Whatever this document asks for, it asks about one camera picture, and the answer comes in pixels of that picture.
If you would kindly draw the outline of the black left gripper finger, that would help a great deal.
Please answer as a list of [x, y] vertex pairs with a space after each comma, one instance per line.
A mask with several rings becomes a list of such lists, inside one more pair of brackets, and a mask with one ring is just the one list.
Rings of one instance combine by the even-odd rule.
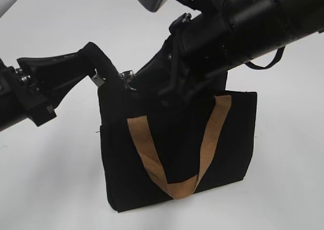
[[102, 79], [117, 79], [119, 77], [118, 71], [111, 60], [95, 43], [87, 43], [77, 53], [85, 61], [85, 71], [90, 78], [96, 74]]

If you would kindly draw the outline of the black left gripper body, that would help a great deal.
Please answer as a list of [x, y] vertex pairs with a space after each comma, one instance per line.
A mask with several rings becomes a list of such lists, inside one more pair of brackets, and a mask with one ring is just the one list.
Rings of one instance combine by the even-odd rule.
[[28, 118], [41, 126], [56, 117], [55, 109], [69, 91], [87, 76], [88, 64], [79, 53], [47, 58], [19, 58], [20, 80], [26, 91]]

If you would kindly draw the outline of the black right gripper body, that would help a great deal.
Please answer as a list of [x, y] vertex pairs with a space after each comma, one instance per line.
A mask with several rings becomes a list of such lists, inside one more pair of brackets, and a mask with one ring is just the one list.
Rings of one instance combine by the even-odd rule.
[[206, 78], [201, 66], [180, 55], [180, 35], [172, 34], [157, 54], [131, 80], [131, 88], [141, 96], [164, 101], [167, 105], [189, 104], [226, 88], [227, 72]]

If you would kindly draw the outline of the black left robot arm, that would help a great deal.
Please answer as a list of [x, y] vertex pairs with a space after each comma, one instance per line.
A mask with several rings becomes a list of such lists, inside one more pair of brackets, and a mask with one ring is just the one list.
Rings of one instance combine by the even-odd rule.
[[94, 43], [75, 53], [19, 58], [18, 68], [1, 62], [1, 130], [30, 119], [37, 127], [56, 118], [55, 110], [84, 78], [97, 86], [118, 76], [111, 60]]

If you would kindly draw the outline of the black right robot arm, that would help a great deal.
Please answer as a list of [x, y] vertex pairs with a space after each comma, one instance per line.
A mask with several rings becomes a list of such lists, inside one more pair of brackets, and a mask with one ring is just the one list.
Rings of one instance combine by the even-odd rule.
[[[156, 12], [167, 0], [138, 0]], [[189, 102], [227, 71], [323, 31], [323, 0], [176, 0], [199, 11], [178, 17], [161, 50], [129, 82], [142, 95]]]

